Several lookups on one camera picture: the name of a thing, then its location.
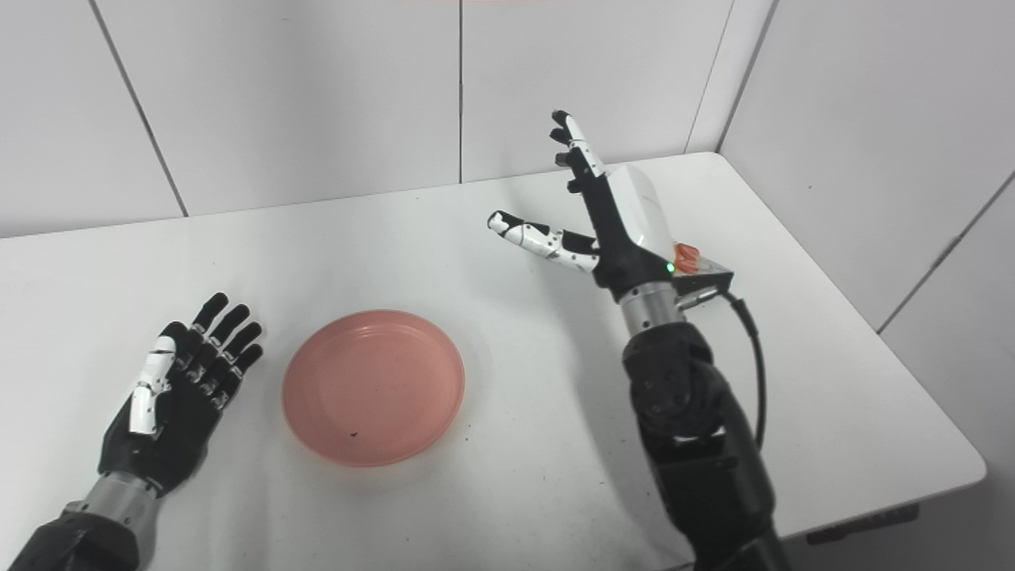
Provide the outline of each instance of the white fingertip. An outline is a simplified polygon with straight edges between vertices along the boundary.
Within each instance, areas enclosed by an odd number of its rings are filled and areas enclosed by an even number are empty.
[[[503,233],[507,230],[509,224],[504,221],[503,216],[500,212],[494,212],[490,219],[486,221],[486,226],[497,233]]]

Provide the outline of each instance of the silver cylinder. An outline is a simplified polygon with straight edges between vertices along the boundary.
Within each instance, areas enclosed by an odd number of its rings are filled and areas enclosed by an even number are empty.
[[[624,294],[618,303],[631,337],[667,324],[685,322],[684,313],[677,307],[677,291],[669,281],[642,283]]]
[[[99,477],[88,495],[68,505],[67,511],[100,515],[140,536],[155,515],[155,489],[144,480],[114,472]]]

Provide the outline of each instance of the robot forearm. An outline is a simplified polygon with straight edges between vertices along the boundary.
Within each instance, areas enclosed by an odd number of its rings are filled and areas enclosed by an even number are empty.
[[[99,477],[80,502],[36,529],[11,571],[134,571],[150,553],[156,498],[152,486],[124,473]]]

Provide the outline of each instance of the pink plate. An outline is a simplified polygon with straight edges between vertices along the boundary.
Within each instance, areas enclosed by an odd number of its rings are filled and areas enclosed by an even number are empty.
[[[448,336],[410,313],[364,311],[325,326],[299,348],[282,410],[308,448],[349,467],[404,460],[433,444],[465,392]]]

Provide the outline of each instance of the black arm joint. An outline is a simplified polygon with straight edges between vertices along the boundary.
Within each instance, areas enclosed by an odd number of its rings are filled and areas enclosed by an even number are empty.
[[[140,564],[133,531],[105,517],[68,512],[36,529],[11,571],[134,571]]]

